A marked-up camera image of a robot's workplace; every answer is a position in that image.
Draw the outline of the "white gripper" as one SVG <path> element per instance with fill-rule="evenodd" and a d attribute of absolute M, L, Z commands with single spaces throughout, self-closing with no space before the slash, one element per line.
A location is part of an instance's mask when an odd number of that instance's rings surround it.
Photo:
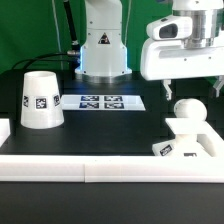
<path fill-rule="evenodd" d="M 219 97 L 224 86 L 224 44 L 186 49 L 181 40 L 147 39 L 142 48 L 140 73 L 148 81 L 163 80 L 167 100 L 172 99 L 170 79 L 218 76 L 213 88 Z"/>

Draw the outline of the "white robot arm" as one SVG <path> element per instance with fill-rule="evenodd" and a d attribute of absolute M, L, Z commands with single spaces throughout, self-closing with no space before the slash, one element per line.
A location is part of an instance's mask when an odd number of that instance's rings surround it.
<path fill-rule="evenodd" d="M 119 0 L 85 0 L 87 37 L 79 77 L 111 83 L 131 73 L 121 40 Z M 224 0 L 172 0 L 172 14 L 147 25 L 140 73 L 165 87 L 173 79 L 215 76 L 224 87 Z"/>

